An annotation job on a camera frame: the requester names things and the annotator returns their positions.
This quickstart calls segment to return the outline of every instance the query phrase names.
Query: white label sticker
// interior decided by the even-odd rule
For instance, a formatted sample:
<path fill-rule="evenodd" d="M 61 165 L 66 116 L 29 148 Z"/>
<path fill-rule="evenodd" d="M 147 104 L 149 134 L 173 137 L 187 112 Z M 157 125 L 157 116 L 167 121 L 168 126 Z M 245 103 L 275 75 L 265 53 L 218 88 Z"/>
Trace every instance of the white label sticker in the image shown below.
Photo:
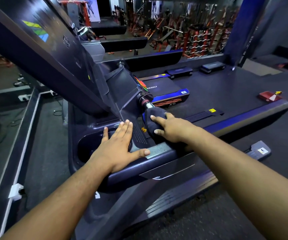
<path fill-rule="evenodd" d="M 269 152 L 269 151 L 266 150 L 264 147 L 258 149 L 258 151 L 259 151 L 260 153 L 262 153 L 263 155 Z"/>
<path fill-rule="evenodd" d="M 100 196 L 99 193 L 96 191 L 96 192 L 95 192 L 95 199 L 99 199 L 99 198 L 101 198 L 101 196 Z"/>

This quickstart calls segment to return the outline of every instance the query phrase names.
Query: power outlet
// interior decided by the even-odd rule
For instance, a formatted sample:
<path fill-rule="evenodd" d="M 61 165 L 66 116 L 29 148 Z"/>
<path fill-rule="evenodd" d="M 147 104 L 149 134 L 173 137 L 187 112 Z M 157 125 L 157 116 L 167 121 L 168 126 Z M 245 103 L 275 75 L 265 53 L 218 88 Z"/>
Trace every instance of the power outlet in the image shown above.
<path fill-rule="evenodd" d="M 19 95 L 18 96 L 19 100 L 23 101 L 28 101 L 31 98 L 31 95 L 25 94 L 25 95 Z"/>

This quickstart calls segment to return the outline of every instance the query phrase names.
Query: person's right hand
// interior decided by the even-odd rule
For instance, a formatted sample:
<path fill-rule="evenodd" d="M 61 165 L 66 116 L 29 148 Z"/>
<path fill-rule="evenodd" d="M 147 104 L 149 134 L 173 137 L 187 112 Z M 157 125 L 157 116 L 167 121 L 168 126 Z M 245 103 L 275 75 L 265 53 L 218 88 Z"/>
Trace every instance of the person's right hand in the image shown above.
<path fill-rule="evenodd" d="M 187 120 L 175 118 L 171 113 L 165 113 L 166 119 L 151 115 L 151 120 L 162 125 L 164 130 L 156 129 L 155 134 L 164 137 L 170 142 L 185 142 L 190 136 L 190 132 L 196 128 Z"/>

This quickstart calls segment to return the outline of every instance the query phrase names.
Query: finger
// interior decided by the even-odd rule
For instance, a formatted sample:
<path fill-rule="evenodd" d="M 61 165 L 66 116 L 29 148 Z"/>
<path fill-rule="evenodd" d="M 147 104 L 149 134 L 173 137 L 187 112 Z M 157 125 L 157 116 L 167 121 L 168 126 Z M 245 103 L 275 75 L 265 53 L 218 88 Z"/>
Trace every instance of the finger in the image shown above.
<path fill-rule="evenodd" d="M 141 157 L 146 157 L 150 153 L 151 152 L 150 152 L 149 149 L 140 149 L 140 150 L 138 150 L 136 152 L 132 152 L 132 153 L 130 153 L 130 159 L 131 159 L 130 162 L 135 161 L 136 159 L 139 159 Z"/>
<path fill-rule="evenodd" d="M 122 126 L 121 130 L 118 132 L 117 137 L 123 137 L 127 131 L 128 125 L 129 125 L 130 121 L 126 120 L 124 125 Z"/>
<path fill-rule="evenodd" d="M 163 131 L 163 130 L 161 130 L 161 129 L 156 129 L 156 130 L 154 131 L 154 134 L 157 134 L 157 135 L 159 135 L 159 136 L 164 137 L 165 131 Z"/>
<path fill-rule="evenodd" d="M 159 123 L 163 127 L 165 126 L 165 123 L 166 123 L 166 119 L 163 119 L 161 117 L 155 117 L 154 115 L 151 115 L 151 120 L 154 121 L 154 122 Z"/>
<path fill-rule="evenodd" d="M 171 113 L 165 113 L 165 115 L 166 115 L 166 119 L 174 118 L 174 115 Z"/>
<path fill-rule="evenodd" d="M 119 125 L 118 128 L 116 129 L 116 131 L 114 132 L 114 134 L 112 135 L 112 137 L 116 137 L 118 132 L 121 130 L 121 128 L 123 127 L 124 122 L 122 121 Z"/>
<path fill-rule="evenodd" d="M 108 128 L 107 127 L 104 127 L 104 130 L 103 130 L 103 138 L 102 138 L 102 142 L 105 142 L 105 141 L 108 141 Z"/>
<path fill-rule="evenodd" d="M 129 144 L 130 143 L 130 140 L 132 138 L 132 132 L 133 132 L 133 123 L 130 122 L 128 124 L 128 128 L 126 130 L 126 133 L 124 135 L 124 138 L 125 138 L 125 141 Z"/>

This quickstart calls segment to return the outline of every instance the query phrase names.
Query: yellow green blue graphic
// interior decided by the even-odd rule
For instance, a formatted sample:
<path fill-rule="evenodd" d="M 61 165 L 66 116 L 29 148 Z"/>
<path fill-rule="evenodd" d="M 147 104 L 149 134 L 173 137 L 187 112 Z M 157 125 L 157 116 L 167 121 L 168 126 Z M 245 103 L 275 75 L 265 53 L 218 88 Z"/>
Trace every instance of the yellow green blue graphic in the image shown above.
<path fill-rule="evenodd" d="M 22 21 L 24 22 L 24 24 L 29 26 L 34 31 L 34 33 L 38 35 L 38 37 L 40 37 L 44 42 L 46 42 L 46 40 L 48 39 L 48 33 L 46 33 L 46 31 L 42 29 L 42 27 L 39 24 L 27 22 L 24 20 Z"/>

